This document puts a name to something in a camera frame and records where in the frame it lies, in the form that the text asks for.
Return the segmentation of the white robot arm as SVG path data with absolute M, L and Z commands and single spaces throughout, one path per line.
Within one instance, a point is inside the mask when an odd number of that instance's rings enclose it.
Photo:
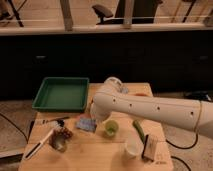
M 124 84 L 108 77 L 92 98 L 90 114 L 99 122 L 121 112 L 193 131 L 213 139 L 213 103 L 175 98 L 135 96 Z

